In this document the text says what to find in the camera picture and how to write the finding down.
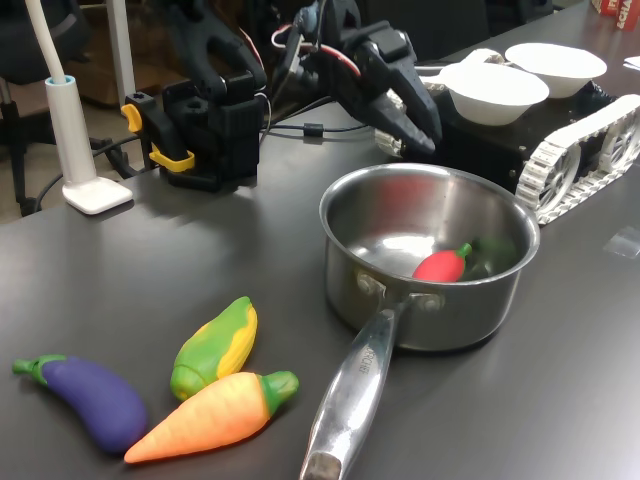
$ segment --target saucepan handle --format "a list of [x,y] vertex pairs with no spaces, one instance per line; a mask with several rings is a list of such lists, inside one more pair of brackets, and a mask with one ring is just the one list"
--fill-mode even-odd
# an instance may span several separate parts
[[344,478],[378,407],[406,306],[381,309],[353,341],[316,414],[300,480]]

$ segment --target purple eggplant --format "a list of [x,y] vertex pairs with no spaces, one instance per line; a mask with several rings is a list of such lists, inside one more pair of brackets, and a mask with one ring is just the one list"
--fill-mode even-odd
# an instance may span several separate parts
[[77,357],[43,355],[16,360],[13,373],[28,373],[78,413],[98,446],[124,453],[142,438],[147,412],[138,394],[104,367]]

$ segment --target yellow clamp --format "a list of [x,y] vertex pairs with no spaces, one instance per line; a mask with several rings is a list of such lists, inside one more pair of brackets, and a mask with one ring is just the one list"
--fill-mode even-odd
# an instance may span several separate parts
[[127,103],[120,108],[120,111],[127,117],[129,121],[129,131],[131,133],[138,133],[142,130],[142,117],[135,105]]
[[189,170],[196,164],[195,156],[189,150],[187,150],[189,156],[184,160],[171,160],[170,158],[165,157],[162,153],[160,153],[158,147],[156,147],[154,144],[152,144],[152,147],[153,152],[149,154],[149,158],[156,162],[158,165],[162,165],[167,170],[170,170],[174,173],[180,173],[184,172],[185,170]]

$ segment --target toy eggplant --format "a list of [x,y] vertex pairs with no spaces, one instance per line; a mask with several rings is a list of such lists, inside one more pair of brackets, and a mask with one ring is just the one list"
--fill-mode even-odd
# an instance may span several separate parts
[[457,282],[464,273],[465,257],[471,253],[471,245],[465,243],[458,250],[444,250],[425,258],[413,278],[425,282]]
[[71,405],[107,453],[126,452],[142,438],[147,412],[131,386],[93,362],[64,355],[16,360],[13,373],[28,373]]
[[173,364],[171,391],[180,401],[240,371],[251,352],[258,316],[248,297],[229,305],[185,342]]

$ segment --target box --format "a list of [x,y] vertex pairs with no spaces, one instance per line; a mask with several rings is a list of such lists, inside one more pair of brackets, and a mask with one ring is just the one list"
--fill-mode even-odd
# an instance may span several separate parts
[[616,26],[627,32],[636,28],[640,16],[640,0],[619,0]]
[[600,15],[615,17],[618,15],[618,4],[620,0],[591,0],[592,5]]

